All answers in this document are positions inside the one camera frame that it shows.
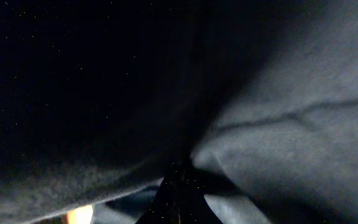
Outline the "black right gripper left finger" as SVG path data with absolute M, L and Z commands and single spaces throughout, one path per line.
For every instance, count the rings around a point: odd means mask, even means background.
M 148 210 L 135 224 L 179 224 L 179 189 L 172 177 L 165 177 Z

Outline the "navy blue shorts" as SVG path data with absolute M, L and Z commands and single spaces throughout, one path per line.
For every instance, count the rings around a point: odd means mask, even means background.
M 358 0 L 0 1 L 0 223 L 165 177 L 228 223 L 358 223 Z

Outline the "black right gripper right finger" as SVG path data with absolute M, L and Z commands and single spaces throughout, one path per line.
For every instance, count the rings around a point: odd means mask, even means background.
M 204 195 L 208 178 L 194 169 L 184 169 L 180 177 L 180 220 L 183 224 L 222 224 Z

